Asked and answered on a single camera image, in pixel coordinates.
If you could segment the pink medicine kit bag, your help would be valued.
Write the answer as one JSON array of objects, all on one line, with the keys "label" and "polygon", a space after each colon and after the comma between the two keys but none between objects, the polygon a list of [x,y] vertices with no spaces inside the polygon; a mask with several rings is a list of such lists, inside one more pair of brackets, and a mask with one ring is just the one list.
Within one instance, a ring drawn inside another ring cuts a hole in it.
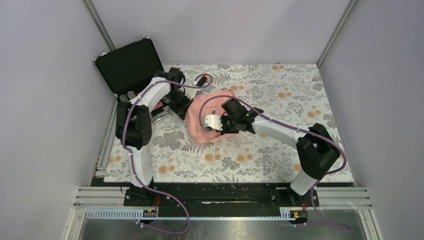
[{"label": "pink medicine kit bag", "polygon": [[215,143],[228,137],[233,133],[221,135],[216,130],[207,130],[201,124],[207,115],[221,116],[225,113],[221,105],[228,100],[229,96],[235,96],[230,89],[220,90],[207,94],[196,95],[186,112],[186,125],[191,139],[196,144]]}]

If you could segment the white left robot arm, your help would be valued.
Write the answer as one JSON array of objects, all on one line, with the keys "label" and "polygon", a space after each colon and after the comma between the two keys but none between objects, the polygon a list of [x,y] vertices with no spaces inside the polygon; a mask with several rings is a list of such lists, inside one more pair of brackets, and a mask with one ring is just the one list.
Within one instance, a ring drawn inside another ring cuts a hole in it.
[{"label": "white left robot arm", "polygon": [[185,76],[179,68],[158,71],[151,82],[130,101],[121,101],[116,110],[115,135],[128,151],[131,164],[131,184],[139,189],[136,199],[144,206],[152,204],[155,192],[149,187],[153,180],[150,170],[148,145],[153,135],[151,113],[158,103],[163,103],[180,119],[186,118],[193,97],[182,85]]}]

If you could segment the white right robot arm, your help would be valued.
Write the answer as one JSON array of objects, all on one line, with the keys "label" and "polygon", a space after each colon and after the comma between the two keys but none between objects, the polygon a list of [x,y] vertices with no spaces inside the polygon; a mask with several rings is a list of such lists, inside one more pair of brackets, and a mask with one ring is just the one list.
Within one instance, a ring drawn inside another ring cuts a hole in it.
[{"label": "white right robot arm", "polygon": [[298,128],[266,116],[259,108],[246,107],[243,101],[235,97],[221,106],[225,112],[221,118],[224,133],[243,131],[265,135],[297,151],[301,170],[286,193],[287,201],[293,206],[299,206],[307,199],[309,189],[322,180],[343,155],[322,124],[316,123],[307,129]]}]

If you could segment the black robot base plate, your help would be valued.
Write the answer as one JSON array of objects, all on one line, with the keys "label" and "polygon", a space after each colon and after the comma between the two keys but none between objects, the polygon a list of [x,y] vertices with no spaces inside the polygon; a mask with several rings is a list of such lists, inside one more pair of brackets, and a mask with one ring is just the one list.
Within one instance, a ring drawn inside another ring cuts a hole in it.
[{"label": "black robot base plate", "polygon": [[151,183],[129,185],[124,206],[152,207],[159,217],[279,217],[280,209],[320,205],[316,190],[298,196],[288,183]]}]

